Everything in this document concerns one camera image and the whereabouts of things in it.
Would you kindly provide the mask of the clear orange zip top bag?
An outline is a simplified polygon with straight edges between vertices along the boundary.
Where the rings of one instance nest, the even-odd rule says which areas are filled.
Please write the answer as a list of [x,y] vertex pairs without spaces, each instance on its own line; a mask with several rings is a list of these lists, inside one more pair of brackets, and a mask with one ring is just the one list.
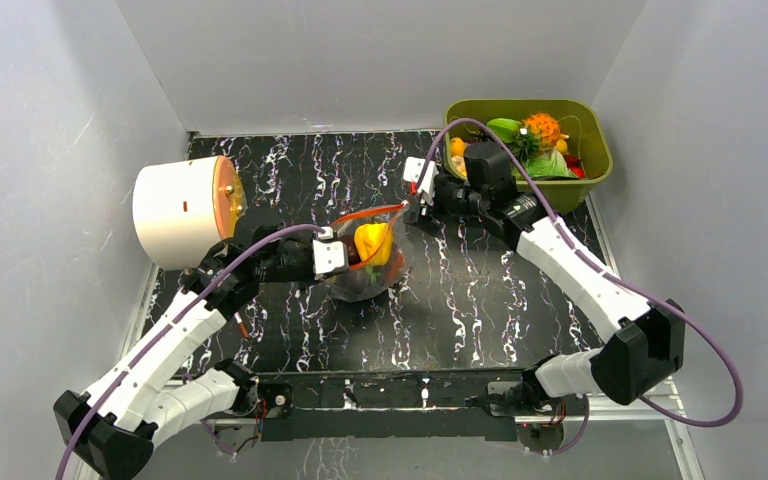
[[353,212],[330,224],[348,255],[348,270],[326,281],[331,298],[365,301],[404,279],[414,260],[404,222],[408,210],[409,203],[402,201]]

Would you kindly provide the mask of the yellow toy bell pepper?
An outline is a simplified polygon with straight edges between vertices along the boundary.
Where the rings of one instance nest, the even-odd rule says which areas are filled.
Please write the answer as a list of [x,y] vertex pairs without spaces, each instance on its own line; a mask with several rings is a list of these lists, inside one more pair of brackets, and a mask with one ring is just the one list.
[[365,266],[383,266],[390,259],[393,245],[393,228],[388,223],[366,223],[353,234],[353,241]]

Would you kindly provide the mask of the dark maroon toy fruit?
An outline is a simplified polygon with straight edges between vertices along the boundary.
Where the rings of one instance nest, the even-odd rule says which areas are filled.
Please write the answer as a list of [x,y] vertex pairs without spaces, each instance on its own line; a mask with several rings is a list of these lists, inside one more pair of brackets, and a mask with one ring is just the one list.
[[353,241],[344,242],[344,246],[347,254],[347,263],[349,266],[354,266],[362,262],[360,253]]

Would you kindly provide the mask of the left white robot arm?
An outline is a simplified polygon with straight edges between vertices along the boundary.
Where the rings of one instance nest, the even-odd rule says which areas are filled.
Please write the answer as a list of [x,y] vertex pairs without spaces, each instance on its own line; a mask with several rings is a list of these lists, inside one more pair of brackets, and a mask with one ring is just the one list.
[[164,387],[208,337],[265,283],[314,284],[347,268],[330,227],[257,230],[253,242],[213,246],[186,269],[163,317],[100,379],[53,405],[65,449],[56,478],[78,457],[103,479],[132,479],[156,447],[211,414],[246,416],[261,404],[259,377],[228,359],[173,390]]

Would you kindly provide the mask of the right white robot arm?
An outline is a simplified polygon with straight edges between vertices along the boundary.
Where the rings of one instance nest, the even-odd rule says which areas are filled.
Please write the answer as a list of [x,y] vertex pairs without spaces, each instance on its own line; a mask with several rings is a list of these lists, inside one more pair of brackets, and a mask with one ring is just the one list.
[[602,347],[542,359],[526,369],[513,396],[537,414],[550,413],[563,397],[602,393],[628,405],[683,365],[685,325],[671,306],[658,307],[619,286],[612,271],[545,208],[518,190],[509,157],[496,143],[467,150],[476,181],[439,172],[435,163],[409,157],[402,179],[417,201],[412,223],[427,228],[437,215],[480,219],[484,228],[546,274],[596,329]]

